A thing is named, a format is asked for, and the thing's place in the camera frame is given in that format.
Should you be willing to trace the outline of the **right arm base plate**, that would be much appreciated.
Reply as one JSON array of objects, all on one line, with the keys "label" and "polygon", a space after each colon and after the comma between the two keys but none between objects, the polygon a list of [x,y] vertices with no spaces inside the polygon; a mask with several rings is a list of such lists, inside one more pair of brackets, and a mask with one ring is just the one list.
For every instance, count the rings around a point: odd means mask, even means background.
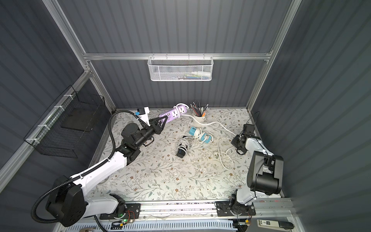
[{"label": "right arm base plate", "polygon": [[214,206],[217,210],[217,215],[219,217],[229,217],[229,216],[255,216],[256,211],[254,205],[245,206],[240,203],[235,203],[230,206],[229,201],[217,201],[214,202]]}]

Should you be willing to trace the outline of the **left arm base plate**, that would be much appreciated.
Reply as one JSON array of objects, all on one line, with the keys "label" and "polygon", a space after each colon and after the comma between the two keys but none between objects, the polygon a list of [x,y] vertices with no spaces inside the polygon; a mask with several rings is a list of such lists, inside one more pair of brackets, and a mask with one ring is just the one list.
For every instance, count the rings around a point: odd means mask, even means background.
[{"label": "left arm base plate", "polygon": [[141,204],[128,204],[121,205],[118,210],[115,210],[111,214],[100,214],[99,219],[101,220],[113,220],[113,219],[138,219],[141,211]]}]

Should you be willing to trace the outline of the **purple power strip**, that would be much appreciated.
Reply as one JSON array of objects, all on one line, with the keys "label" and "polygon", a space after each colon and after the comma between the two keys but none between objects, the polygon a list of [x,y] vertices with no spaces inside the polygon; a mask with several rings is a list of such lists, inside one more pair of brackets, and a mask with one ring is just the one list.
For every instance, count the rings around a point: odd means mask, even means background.
[{"label": "purple power strip", "polygon": [[187,109],[189,109],[188,105],[179,103],[176,106],[174,106],[172,110],[159,115],[159,117],[161,118],[161,117],[167,116],[168,117],[167,122],[172,121],[174,119],[180,118],[181,115],[187,112]]}]

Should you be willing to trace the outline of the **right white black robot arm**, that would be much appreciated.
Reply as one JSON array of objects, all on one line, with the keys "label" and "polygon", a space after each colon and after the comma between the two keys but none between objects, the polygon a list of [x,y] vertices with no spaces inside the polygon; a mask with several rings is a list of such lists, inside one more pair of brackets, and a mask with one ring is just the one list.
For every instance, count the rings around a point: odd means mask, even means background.
[{"label": "right white black robot arm", "polygon": [[247,152],[252,154],[246,185],[232,194],[229,203],[231,213],[239,216],[247,213],[259,196],[281,192],[284,159],[270,152],[256,136],[237,135],[231,144],[237,148],[240,155]]}]

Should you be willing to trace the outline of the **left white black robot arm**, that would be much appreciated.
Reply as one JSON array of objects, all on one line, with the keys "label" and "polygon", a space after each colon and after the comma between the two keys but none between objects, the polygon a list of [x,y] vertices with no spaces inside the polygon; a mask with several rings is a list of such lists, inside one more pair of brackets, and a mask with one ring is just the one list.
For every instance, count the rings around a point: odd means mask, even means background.
[{"label": "left white black robot arm", "polygon": [[154,142],[154,134],[161,134],[168,117],[157,117],[142,121],[142,129],[129,123],[123,129],[119,147],[104,160],[71,177],[60,177],[53,188],[43,194],[31,209],[31,217],[40,223],[59,222],[69,227],[82,218],[112,215],[115,219],[126,219],[132,215],[120,196],[110,193],[104,197],[88,197],[87,194],[114,172],[131,164],[141,153],[141,146]]}]

